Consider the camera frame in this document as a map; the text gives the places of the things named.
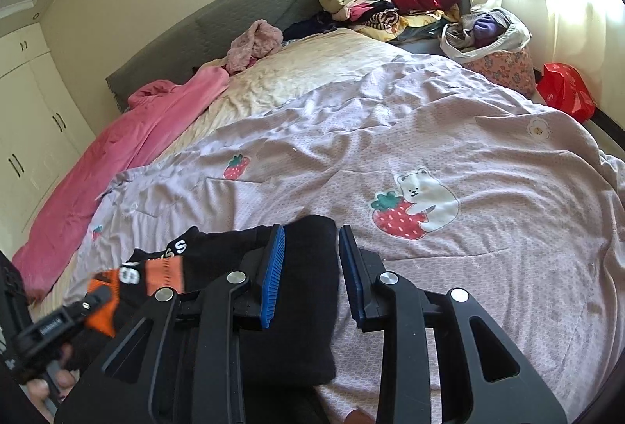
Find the person's left hand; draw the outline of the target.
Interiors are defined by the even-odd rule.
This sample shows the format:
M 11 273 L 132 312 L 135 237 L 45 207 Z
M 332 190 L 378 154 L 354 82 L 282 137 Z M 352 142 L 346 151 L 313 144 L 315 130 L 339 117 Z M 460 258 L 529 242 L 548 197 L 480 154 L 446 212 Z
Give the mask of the person's left hand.
M 61 369 L 56 373 L 56 384 L 62 399 L 67 397 L 78 379 L 79 372 L 77 371 Z M 44 379 L 33 379 L 33 381 L 27 382 L 25 390 L 27 390 L 28 398 L 33 406 L 49 423 L 52 423 L 54 415 L 46 406 L 46 401 L 50 397 L 50 384 Z

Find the person's right hand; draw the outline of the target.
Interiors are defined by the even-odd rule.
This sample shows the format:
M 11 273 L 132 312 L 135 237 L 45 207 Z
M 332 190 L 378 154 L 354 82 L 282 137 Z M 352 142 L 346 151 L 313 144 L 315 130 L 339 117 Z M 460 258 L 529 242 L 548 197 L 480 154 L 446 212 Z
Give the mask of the person's right hand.
M 357 408 L 352 410 L 344 419 L 344 424 L 375 424 L 375 419 L 368 413 Z

